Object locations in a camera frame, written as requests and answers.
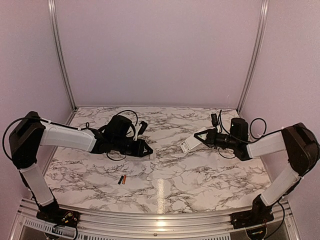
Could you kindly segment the white remote control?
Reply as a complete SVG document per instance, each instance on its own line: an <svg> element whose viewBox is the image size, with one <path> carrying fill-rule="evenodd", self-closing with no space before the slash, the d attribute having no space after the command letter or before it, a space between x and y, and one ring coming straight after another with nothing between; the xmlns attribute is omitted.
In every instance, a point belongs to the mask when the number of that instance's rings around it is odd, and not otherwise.
<svg viewBox="0 0 320 240"><path fill-rule="evenodd" d="M202 142L200 140L198 140L197 138L195 138L194 134L198 134L200 132L203 132L206 129L207 129L206 127L202 127L199 130L192 133L184 141L182 141L179 145L182 152L186 154L186 153L190 152L192 149L194 149L195 147L197 147L198 145L200 145Z"/></svg>

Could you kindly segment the white battery cover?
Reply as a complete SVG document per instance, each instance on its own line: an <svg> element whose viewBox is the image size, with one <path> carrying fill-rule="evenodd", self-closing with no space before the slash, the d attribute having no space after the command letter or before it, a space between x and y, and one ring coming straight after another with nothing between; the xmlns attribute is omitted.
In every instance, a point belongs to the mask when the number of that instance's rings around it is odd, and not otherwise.
<svg viewBox="0 0 320 240"><path fill-rule="evenodd" d="M153 152L153 153L150 154L148 157L149 157L149 160L152 161L152 160L155 160L157 156L156 156L156 153Z"/></svg>

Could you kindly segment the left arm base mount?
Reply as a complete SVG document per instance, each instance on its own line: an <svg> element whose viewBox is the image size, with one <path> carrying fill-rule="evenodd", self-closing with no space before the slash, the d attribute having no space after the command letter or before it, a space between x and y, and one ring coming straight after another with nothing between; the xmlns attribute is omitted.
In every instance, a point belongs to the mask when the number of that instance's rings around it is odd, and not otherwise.
<svg viewBox="0 0 320 240"><path fill-rule="evenodd" d="M75 228L78 225L80 213L78 211L59 208L57 211L52 211L49 213L38 211L36 218L53 223L56 226Z"/></svg>

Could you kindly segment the black AAA battery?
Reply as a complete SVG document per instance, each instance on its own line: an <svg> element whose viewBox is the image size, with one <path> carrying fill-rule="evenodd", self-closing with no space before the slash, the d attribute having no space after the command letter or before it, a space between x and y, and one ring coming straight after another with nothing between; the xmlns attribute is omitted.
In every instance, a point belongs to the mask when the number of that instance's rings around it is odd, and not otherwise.
<svg viewBox="0 0 320 240"><path fill-rule="evenodd" d="M120 177L120 179L119 179L119 181L118 181L117 184L120 185L120 184L122 183L123 179L124 179L124 175L122 175L122 176Z"/></svg>

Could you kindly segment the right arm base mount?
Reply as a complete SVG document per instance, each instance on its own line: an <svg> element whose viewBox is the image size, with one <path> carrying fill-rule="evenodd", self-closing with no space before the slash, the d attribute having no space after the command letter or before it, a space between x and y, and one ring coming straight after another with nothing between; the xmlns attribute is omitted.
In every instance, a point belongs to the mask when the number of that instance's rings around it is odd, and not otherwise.
<svg viewBox="0 0 320 240"><path fill-rule="evenodd" d="M252 210L234 212L230 215L230 222L234 229L252 227L274 220L272 212L254 213Z"/></svg>

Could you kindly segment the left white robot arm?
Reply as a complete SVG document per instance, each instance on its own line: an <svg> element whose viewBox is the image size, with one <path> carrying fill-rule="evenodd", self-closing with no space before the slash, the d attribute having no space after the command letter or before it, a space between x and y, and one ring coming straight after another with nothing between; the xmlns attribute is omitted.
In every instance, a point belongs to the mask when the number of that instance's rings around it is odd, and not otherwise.
<svg viewBox="0 0 320 240"><path fill-rule="evenodd" d="M125 157L137 158L153 153L146 141L139 138L148 124L145 121L133 124L121 114L114 115L98 129L91 128L88 123L84 128L79 128L52 122L40 118L35 111L30 111L14 123L17 125L9 135L10 153L6 156L19 170L39 210L53 223L60 222L64 215L38 168L40 146L77 149L98 155L114 151Z"/></svg>

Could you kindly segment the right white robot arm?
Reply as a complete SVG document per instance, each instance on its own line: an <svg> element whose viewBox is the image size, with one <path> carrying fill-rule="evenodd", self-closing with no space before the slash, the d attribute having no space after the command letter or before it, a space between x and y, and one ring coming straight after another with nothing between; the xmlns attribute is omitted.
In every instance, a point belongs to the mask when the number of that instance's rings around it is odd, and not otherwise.
<svg viewBox="0 0 320 240"><path fill-rule="evenodd" d="M225 133L222 121L216 114L211 116L212 128L193 136L209 148L230 149L236 158L248 161L269 154L285 151L287 165L272 184L252 202L247 219L258 224L267 216L278 200L289 194L310 172L320 159L320 144L311 130L297 123L249 141L249 125L243 119L231 119L230 129Z"/></svg>

